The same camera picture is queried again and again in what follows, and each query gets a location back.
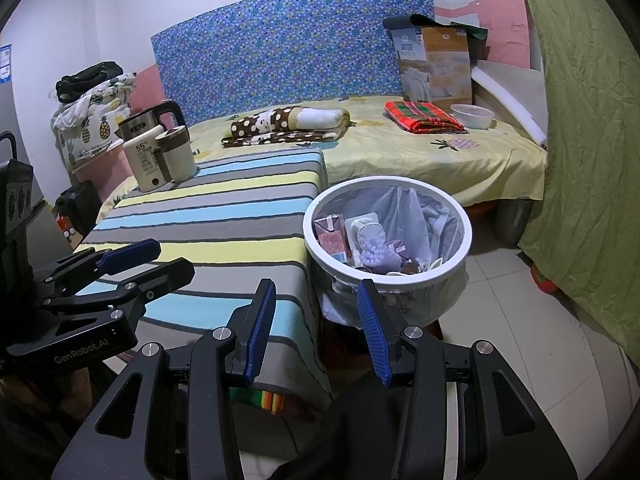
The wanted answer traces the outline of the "strawberry milk carton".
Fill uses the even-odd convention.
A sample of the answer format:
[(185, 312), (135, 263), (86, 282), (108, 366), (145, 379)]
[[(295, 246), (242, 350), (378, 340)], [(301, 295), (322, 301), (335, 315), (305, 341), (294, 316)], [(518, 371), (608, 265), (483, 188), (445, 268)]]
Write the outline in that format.
[(352, 251), (346, 234), (344, 217), (328, 214), (314, 219), (314, 235), (322, 249), (340, 263), (352, 263)]

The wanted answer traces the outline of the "brown snack wrapper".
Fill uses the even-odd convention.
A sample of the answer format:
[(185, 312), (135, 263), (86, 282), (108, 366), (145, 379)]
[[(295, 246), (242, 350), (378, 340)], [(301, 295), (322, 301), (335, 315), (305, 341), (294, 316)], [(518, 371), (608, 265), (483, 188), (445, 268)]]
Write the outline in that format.
[(418, 258), (411, 258), (407, 255), (406, 245), (401, 240), (391, 240), (388, 247), (393, 249), (394, 253), (400, 258), (400, 267), (396, 274), (418, 274), (425, 272), (427, 265)]

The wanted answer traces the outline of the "blue white yogurt cup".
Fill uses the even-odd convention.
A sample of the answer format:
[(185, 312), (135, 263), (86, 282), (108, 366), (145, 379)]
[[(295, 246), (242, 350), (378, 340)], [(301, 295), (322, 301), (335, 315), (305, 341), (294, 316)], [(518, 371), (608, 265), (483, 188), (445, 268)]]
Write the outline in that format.
[(347, 218), (345, 230), (352, 258), (355, 260), (360, 257), (361, 242), (383, 244), (386, 241), (386, 233), (375, 212)]

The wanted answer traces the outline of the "black bag on floor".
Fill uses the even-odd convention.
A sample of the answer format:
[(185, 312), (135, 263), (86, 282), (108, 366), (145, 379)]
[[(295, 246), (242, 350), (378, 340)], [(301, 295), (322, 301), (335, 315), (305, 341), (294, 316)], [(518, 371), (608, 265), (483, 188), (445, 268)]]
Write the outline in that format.
[(70, 247), (76, 249), (96, 226), (102, 200), (91, 181), (65, 190), (55, 201), (55, 221)]

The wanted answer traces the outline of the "beige brown lidded mug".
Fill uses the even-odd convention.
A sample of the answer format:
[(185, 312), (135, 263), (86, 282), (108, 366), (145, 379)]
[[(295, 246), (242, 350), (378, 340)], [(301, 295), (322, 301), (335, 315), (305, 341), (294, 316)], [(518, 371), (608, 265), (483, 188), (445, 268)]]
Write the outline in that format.
[(155, 137), (154, 156), (167, 182), (181, 183), (198, 172), (186, 126), (177, 126)]

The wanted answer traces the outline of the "beige electric kettle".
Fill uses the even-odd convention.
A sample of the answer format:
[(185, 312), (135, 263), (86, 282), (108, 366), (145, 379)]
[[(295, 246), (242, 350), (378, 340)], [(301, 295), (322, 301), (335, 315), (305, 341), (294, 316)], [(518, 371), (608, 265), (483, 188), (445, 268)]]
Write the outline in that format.
[(160, 118), (171, 114), (177, 126), (184, 126), (180, 106), (171, 100), (160, 102), (121, 122), (117, 135), (124, 141), (122, 147), (141, 192), (151, 192), (164, 185), (167, 178), (155, 157), (156, 137), (167, 130)]

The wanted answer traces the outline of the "pineapple print bedding pile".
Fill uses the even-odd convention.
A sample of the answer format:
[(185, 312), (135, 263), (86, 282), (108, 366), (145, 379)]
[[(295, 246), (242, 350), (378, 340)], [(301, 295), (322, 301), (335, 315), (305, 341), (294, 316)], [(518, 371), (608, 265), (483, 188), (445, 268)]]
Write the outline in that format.
[(50, 121), (65, 168), (72, 172), (106, 151), (117, 139), (119, 125), (131, 116), (134, 74), (101, 82), (73, 103), (61, 104)]

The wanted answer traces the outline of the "black bag on pile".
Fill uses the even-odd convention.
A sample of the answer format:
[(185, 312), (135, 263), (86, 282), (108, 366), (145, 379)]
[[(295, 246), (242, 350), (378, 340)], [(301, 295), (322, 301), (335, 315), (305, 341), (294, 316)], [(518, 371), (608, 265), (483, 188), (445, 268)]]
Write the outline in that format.
[(113, 61), (99, 62), (73, 75), (65, 75), (55, 84), (58, 102), (70, 104), (102, 82), (122, 75), (124, 71)]

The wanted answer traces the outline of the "brown polka dot blanket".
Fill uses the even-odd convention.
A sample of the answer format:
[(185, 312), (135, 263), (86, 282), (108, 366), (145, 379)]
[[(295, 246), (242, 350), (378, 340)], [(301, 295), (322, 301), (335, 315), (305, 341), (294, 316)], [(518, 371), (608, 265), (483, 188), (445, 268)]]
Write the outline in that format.
[(235, 119), (221, 139), (224, 148), (244, 146), (332, 142), (352, 125), (342, 108), (284, 106)]

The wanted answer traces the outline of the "red plaid folded cloth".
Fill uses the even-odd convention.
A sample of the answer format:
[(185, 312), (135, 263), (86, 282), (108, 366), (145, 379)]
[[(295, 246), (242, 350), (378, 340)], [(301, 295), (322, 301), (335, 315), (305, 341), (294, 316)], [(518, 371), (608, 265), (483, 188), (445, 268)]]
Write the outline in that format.
[(461, 122), (429, 102), (390, 101), (384, 104), (384, 113), (414, 134), (465, 133)]

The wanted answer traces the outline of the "green curtain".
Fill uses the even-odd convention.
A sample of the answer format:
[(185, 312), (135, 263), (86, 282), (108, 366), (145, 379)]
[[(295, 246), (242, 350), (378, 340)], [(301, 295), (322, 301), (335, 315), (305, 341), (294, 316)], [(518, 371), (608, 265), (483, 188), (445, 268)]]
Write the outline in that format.
[(527, 0), (544, 60), (544, 200), (520, 246), (639, 359), (639, 55), (605, 0)]

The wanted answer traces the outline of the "white plastic bowl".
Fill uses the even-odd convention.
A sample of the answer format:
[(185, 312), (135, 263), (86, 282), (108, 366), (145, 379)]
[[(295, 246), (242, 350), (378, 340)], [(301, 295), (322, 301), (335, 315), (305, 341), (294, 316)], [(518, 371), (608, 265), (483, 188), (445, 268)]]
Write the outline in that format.
[(495, 114), (485, 107), (472, 104), (451, 104), (452, 116), (465, 128), (488, 129), (495, 119)]

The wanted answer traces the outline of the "blue floral headboard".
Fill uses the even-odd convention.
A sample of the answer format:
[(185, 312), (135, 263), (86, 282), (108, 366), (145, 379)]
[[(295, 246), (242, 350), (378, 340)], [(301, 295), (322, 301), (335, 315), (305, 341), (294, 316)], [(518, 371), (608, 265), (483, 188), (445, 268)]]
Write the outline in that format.
[(282, 103), (401, 92), (386, 18), (434, 0), (242, 0), (155, 34), (165, 96), (189, 125)]

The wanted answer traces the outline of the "cardboard bedding box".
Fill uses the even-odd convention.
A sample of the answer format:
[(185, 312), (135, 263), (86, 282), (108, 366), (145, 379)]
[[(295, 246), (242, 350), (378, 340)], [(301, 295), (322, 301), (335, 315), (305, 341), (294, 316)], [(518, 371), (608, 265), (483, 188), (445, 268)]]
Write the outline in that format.
[(406, 100), (443, 110), (473, 102), (471, 70), (487, 58), (487, 29), (444, 25), (422, 14), (384, 18), (383, 27), (393, 41)]

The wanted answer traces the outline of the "white foam board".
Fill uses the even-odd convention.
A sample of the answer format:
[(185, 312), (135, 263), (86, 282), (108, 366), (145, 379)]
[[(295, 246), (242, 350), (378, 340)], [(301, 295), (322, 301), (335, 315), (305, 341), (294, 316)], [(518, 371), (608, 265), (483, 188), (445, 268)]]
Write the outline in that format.
[(509, 64), (477, 61), (471, 77), (476, 96), (488, 96), (496, 112), (505, 112), (539, 146), (548, 145), (548, 104), (544, 73)]

